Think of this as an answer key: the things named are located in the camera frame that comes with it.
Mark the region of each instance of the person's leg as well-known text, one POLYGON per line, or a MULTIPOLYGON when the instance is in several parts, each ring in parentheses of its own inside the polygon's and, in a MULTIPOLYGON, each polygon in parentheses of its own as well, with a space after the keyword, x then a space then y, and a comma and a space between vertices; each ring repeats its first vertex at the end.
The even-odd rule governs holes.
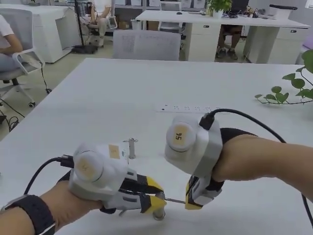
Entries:
POLYGON ((226 56, 226 49, 225 49, 225 36, 224 33, 227 30, 227 25, 222 24, 221 30, 220 30, 220 36, 219 36, 219 42, 218 42, 218 51, 216 52, 217 58, 224 58, 226 56))
POLYGON ((17 69, 19 65, 11 56, 0 53, 0 72, 8 72, 17 69))
POLYGON ((236 55, 235 52, 235 48, 238 44, 238 42, 240 41, 240 37, 241 37, 241 31, 242 31, 242 26, 241 25, 237 25, 235 27, 232 27, 230 33, 232 34, 232 38, 231 38, 231 48, 229 49, 229 51, 227 52, 227 54, 230 56, 230 58, 232 58, 233 60, 238 60, 238 56, 236 55))
POLYGON ((103 43, 104 43, 104 35, 107 32, 107 28, 109 25, 109 20, 107 18, 98 18, 97 19, 97 23, 99 26, 99 47, 103 47, 103 43))
POLYGON ((81 16, 80 17, 80 23, 82 26, 82 33, 83 33, 83 39, 86 45, 88 45, 92 39, 92 34, 90 33, 90 30, 88 28, 88 24, 91 23, 91 17, 89 16, 81 16))

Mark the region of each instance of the table surface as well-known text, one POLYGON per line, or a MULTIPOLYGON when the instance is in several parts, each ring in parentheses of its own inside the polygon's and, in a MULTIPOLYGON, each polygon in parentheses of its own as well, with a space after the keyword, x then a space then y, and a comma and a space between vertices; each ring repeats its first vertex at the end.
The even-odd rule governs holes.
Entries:
POLYGON ((68 6, 28 6, 23 4, 0 4, 0 8, 12 8, 31 11, 33 14, 64 12, 68 6))
POLYGON ((309 28, 309 25, 298 23, 291 20, 270 20, 261 18, 248 18, 239 16, 236 19, 203 16, 201 14, 190 14, 182 12, 177 15, 177 11, 154 11, 146 10, 136 17, 141 21, 163 21, 163 22, 179 22, 179 23, 202 23, 202 24, 231 24, 231 25, 249 25, 249 26, 269 26, 269 27, 297 27, 309 28))
MULTIPOLYGON (((189 176, 163 158, 165 134, 174 113, 155 106, 208 105, 238 109, 274 128, 287 142, 313 146, 313 106, 268 106, 254 100, 299 66, 235 63, 86 59, 0 142, 0 205, 20 196, 47 159, 72 154, 82 142, 116 143, 130 137, 137 158, 130 167, 163 186, 167 197, 183 200, 189 176)), ((186 114, 200 117, 201 114, 186 114)), ((236 115, 218 115, 221 127, 275 139, 236 115)), ((67 172, 46 167, 30 193, 41 194, 67 172)), ((129 211, 123 217, 93 211, 60 235, 294 235, 310 234, 298 191, 277 179, 226 182, 223 192, 200 211, 168 203, 166 218, 129 211)))

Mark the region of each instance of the sticker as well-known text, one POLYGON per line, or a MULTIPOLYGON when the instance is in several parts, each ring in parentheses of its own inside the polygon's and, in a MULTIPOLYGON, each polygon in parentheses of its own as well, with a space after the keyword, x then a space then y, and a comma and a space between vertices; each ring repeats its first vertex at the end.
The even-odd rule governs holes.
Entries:
POLYGON ((111 145, 109 144, 109 153, 110 153, 110 158, 113 159, 120 159, 119 156, 119 148, 117 145, 111 145))
POLYGON ((95 174, 94 168, 84 158, 82 158, 78 164, 75 165, 75 168, 78 169, 87 179, 92 179, 95 174))
POLYGON ((184 145, 188 127, 185 125, 177 125, 174 128, 173 144, 184 145))

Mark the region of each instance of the chair wheel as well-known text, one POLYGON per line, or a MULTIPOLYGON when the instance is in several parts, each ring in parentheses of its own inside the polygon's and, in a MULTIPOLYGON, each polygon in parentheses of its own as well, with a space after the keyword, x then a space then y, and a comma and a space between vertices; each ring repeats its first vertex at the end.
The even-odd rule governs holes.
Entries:
POLYGON ((36 106, 36 103, 35 103, 35 102, 30 102, 30 103, 28 104, 28 106, 29 106, 30 108, 34 108, 34 107, 36 106))

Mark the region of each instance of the metal pin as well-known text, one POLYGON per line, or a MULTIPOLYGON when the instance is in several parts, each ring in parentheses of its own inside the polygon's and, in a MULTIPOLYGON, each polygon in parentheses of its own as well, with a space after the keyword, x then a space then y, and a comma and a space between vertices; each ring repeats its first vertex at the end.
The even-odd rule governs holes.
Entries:
MULTIPOLYGON (((159 192, 159 193, 156 194, 156 197, 164 200, 165 199, 165 194, 164 194, 164 192, 159 192)), ((155 220, 163 220, 164 217, 165 217, 164 207, 155 210, 153 212, 152 216, 153 216, 153 219, 155 219, 155 220)))
POLYGON ((138 140, 135 140, 134 138, 129 138, 128 141, 123 141, 123 142, 128 142, 128 145, 129 145, 129 159, 135 159, 136 158, 135 143, 138 142, 138 140))
POLYGON ((169 202, 175 202, 175 203, 180 203, 180 204, 186 204, 184 201, 180 201, 180 200, 176 200, 176 199, 172 199, 172 198, 165 198, 165 201, 169 201, 169 202))

